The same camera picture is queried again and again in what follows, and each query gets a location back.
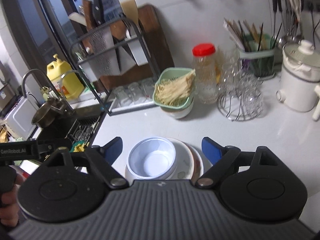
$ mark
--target yellow oil jug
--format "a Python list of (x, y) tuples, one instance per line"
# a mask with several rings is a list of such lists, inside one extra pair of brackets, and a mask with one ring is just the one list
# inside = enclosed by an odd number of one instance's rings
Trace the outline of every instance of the yellow oil jug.
[[(56, 61), (47, 65), (47, 76), (57, 91), (60, 92), (59, 82), (61, 80), (61, 75), (72, 70), (72, 68), (68, 62), (59, 59), (57, 54), (53, 55), (53, 57)], [(70, 73), (63, 79), (61, 88), (67, 100), (78, 98), (84, 90), (84, 86), (75, 73)]]

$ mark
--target wooden cutting board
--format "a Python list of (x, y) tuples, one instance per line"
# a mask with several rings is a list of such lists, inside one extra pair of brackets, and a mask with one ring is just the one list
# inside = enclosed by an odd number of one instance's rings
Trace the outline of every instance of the wooden cutting board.
[[(155, 61), (162, 72), (166, 68), (174, 67), (171, 52), (165, 39), (164, 32), (156, 15), (156, 9), (150, 4), (138, 8), (141, 29), (144, 30), (144, 39), (149, 49), (151, 60)], [(115, 22), (110, 26), (111, 33), (119, 40), (124, 39), (126, 27), (122, 21)], [(152, 71), (149, 64), (143, 66), (134, 66), (121, 76), (101, 76), (100, 80), (103, 85), (111, 90), (118, 86), (129, 85), (142, 79), (152, 77)]]

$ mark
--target tile backsplash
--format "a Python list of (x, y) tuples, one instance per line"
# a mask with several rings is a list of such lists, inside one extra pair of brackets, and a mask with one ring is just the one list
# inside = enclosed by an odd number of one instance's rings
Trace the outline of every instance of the tile backsplash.
[[(28, 67), (21, 56), (13, 40), (5, 16), (3, 14), (2, 4), (0, 5), (0, 61), (4, 65), (4, 75), (10, 78), (11, 86), (17, 90), (21, 85), (23, 75), (28, 71)], [(26, 82), (26, 91), (33, 94), (38, 101), (42, 102), (43, 97), (40, 93), (40, 87), (36, 80), (29, 76)]]
[[(192, 48), (201, 42), (212, 42), (223, 49), (229, 49), (233, 42), (223, 28), (223, 18), (246, 19), (256, 26), (264, 23), (264, 30), (271, 33), (273, 12), (270, 0), (136, 0), (137, 5), (150, 3), (157, 8), (157, 14), (164, 29), (176, 66), (189, 67)], [(315, 21), (320, 14), (314, 14)], [(304, 34), (312, 40), (311, 16), (303, 13)], [(277, 14), (277, 27), (281, 15)]]

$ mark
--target white countertop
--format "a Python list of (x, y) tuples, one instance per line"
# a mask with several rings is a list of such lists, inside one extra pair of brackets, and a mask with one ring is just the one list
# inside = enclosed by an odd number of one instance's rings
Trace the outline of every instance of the white countertop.
[[(214, 105), (195, 101), (191, 113), (175, 120), (159, 107), (116, 116), (106, 116), (94, 140), (103, 146), (116, 136), (123, 140), (123, 151), (113, 167), (124, 176), (127, 155), (139, 141), (151, 137), (172, 137), (201, 150), (201, 141), (210, 137), (220, 145), (233, 145), (244, 151), (267, 146), (306, 185), (308, 195), (320, 191), (320, 121), (311, 118), (313, 111), (297, 113), (276, 100), (280, 78), (262, 84), (265, 103), (260, 117), (247, 122), (232, 122)], [(209, 168), (204, 160), (205, 171)]]

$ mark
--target glass jar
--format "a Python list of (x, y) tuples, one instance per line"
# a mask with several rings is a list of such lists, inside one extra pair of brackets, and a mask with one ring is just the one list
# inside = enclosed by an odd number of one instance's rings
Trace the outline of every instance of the glass jar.
[(194, 56), (192, 68), (196, 70), (196, 93), (204, 104), (213, 104), (218, 98), (215, 51), (211, 43), (199, 44), (192, 50)]

